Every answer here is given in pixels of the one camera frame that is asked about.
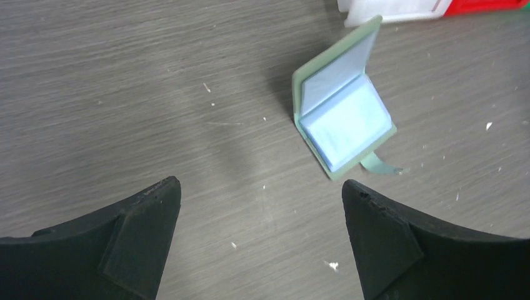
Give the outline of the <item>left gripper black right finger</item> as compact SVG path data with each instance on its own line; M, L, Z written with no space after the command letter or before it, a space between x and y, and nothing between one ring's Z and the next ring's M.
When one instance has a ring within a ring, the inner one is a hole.
M529 240L455 225L353 179L346 227L365 299L528 299Z

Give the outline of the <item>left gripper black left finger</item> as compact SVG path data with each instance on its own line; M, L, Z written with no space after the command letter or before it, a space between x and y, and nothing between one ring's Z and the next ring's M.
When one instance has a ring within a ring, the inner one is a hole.
M1 298L155 299L180 208L170 176L29 237L2 237Z

